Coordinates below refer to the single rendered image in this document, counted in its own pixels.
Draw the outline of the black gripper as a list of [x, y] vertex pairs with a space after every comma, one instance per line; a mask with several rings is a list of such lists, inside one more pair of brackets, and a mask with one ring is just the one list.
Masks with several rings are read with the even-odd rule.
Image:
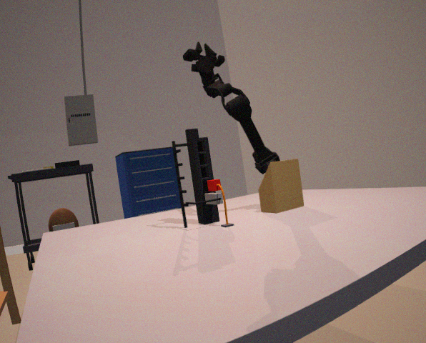
[[210, 49], [207, 44], [204, 45], [204, 48], [205, 48], [205, 56], [200, 55], [203, 50], [202, 50], [201, 44], [197, 42], [196, 49], [194, 50], [188, 49], [188, 51], [186, 51], [185, 54], [183, 55], [183, 59], [185, 61], [198, 60], [198, 62], [200, 62], [203, 59], [209, 60], [212, 65], [212, 70], [214, 66], [221, 66], [222, 63], [224, 62], [224, 56], [219, 55], [217, 59], [217, 56], [216, 56], [217, 54], [214, 53], [214, 51]]

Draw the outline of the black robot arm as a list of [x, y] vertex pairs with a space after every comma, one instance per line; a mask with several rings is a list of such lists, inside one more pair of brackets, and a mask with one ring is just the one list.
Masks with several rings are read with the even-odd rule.
[[[217, 96], [222, 97], [223, 107], [230, 116], [240, 122], [254, 148], [254, 153], [252, 155], [256, 161], [256, 169], [258, 169], [261, 174], [266, 173], [269, 163], [280, 161], [280, 158], [275, 151], [269, 150], [261, 140], [251, 119], [252, 109], [247, 96], [242, 92], [242, 90], [232, 87], [230, 83], [225, 84], [219, 73], [214, 74], [209, 60], [203, 59], [200, 62], [196, 61], [196, 64], [192, 64], [192, 71], [200, 73], [203, 84], [202, 87], [208, 96], [212, 98]], [[219, 80], [217, 80], [218, 78]], [[225, 104], [224, 98], [230, 93], [238, 96]]]

